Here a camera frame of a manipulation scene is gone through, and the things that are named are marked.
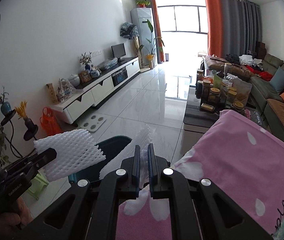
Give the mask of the left hand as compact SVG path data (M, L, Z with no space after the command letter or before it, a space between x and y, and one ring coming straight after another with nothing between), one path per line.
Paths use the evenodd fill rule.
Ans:
M12 236L32 221L33 217L28 206L24 199L19 197L16 200L15 212L0 214L0 235Z

